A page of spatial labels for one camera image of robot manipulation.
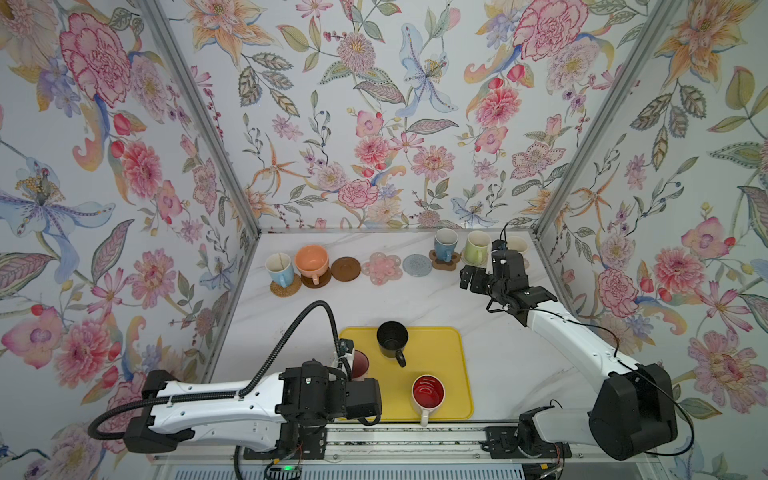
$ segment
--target marble surface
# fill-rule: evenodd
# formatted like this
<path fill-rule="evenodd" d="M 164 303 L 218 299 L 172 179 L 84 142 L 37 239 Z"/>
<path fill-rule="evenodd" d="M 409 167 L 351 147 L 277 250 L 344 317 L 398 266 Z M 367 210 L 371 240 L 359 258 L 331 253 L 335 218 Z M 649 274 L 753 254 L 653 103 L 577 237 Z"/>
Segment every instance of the marble surface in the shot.
<path fill-rule="evenodd" d="M 468 232 L 459 232 L 458 246 Z M 530 245 L 525 258 L 532 286 L 554 292 L 551 281 L 526 232 L 514 232 Z M 458 287 L 458 271 L 433 269 L 422 278 L 405 274 L 383 286 L 360 275 L 352 282 L 331 279 L 323 288 L 302 286 L 289 298 L 270 292 L 264 268 L 272 253 L 292 258 L 305 245 L 317 243 L 339 257 L 366 262 L 376 251 L 405 259 L 411 253 L 428 254 L 433 233 L 265 233 L 259 241 L 240 302 L 224 340 L 213 382 L 251 378 L 296 318 L 314 300 L 333 309 L 339 332 L 348 326 L 378 326 L 397 320 L 406 326 L 452 326 L 462 334 L 464 354 L 475 404 L 473 420 L 514 419 L 531 408 L 557 399 L 566 408 L 588 408 L 597 397 L 586 379 L 552 345 L 506 313 L 487 313 L 487 296 Z M 327 362 L 333 353 L 325 310 L 317 308 L 293 333 L 270 372 L 299 366 L 308 359 Z"/>

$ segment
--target wall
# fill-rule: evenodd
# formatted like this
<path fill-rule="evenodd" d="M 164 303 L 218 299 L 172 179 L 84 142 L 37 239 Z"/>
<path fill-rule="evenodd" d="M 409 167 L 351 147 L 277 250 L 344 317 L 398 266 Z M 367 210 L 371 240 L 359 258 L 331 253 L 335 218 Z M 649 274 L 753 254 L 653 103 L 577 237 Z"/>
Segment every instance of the wall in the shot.
<path fill-rule="evenodd" d="M 653 6 L 163 3 L 268 230 L 530 226 Z"/>
<path fill-rule="evenodd" d="M 681 480 L 768 475 L 765 18 L 686 2 L 545 235 L 579 316 L 670 373 Z"/>
<path fill-rule="evenodd" d="M 141 478 L 84 429 L 152 369 L 200 380 L 252 242 L 144 22 L 0 2 L 2 478 Z"/>

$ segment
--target brown coaster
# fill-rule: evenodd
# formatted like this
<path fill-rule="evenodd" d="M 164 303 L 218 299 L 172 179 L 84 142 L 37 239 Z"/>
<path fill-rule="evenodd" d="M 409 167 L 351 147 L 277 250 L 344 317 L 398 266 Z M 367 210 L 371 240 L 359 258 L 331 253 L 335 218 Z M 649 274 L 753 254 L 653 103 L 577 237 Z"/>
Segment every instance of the brown coaster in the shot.
<path fill-rule="evenodd" d="M 277 282 L 272 282 L 270 284 L 270 291 L 280 298 L 286 298 L 293 295 L 299 291 L 299 288 L 301 288 L 301 280 L 299 280 L 299 275 L 296 274 L 293 275 L 293 283 L 286 288 L 282 288 Z"/>
<path fill-rule="evenodd" d="M 360 275 L 360 262 L 352 257 L 341 257 L 331 265 L 331 274 L 339 282 L 350 282 Z"/>
<path fill-rule="evenodd" d="M 320 275 L 318 280 L 320 283 L 315 285 L 311 278 L 304 275 L 301 276 L 301 283 L 303 283 L 304 286 L 308 286 L 309 288 L 320 288 L 321 286 L 328 285 L 328 282 L 331 281 L 331 269 L 328 269 L 323 275 Z"/>
<path fill-rule="evenodd" d="M 437 253 L 435 253 L 434 250 L 430 250 L 429 259 L 432 261 L 432 267 L 436 268 L 437 270 L 445 270 L 447 272 L 452 272 L 453 270 L 456 270 L 458 261 L 462 259 L 462 256 L 454 252 L 453 255 L 451 255 L 451 261 L 444 262 L 442 260 L 438 260 Z"/>

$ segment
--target light blue mug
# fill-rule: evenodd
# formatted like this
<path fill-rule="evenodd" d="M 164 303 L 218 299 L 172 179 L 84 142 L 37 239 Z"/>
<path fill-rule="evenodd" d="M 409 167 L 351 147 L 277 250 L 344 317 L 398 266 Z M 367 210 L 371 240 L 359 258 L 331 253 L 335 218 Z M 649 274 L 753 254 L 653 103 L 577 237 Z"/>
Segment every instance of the light blue mug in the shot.
<path fill-rule="evenodd" d="M 272 280 L 282 288 L 288 288 L 293 283 L 293 264 L 287 253 L 273 253 L 264 264 Z"/>
<path fill-rule="evenodd" d="M 441 228 L 435 233 L 435 255 L 438 260 L 450 262 L 456 250 L 458 234 L 450 228 Z"/>

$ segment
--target green mug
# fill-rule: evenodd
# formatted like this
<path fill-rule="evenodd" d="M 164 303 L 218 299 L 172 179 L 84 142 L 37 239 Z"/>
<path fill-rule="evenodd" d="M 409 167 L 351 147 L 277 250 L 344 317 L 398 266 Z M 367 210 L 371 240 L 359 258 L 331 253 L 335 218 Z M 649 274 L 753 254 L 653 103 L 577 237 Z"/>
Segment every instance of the green mug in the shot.
<path fill-rule="evenodd" d="M 491 237 L 486 232 L 476 230 L 467 236 L 467 245 L 464 247 L 464 256 L 467 262 L 473 265 L 485 265 L 488 261 L 488 246 Z"/>

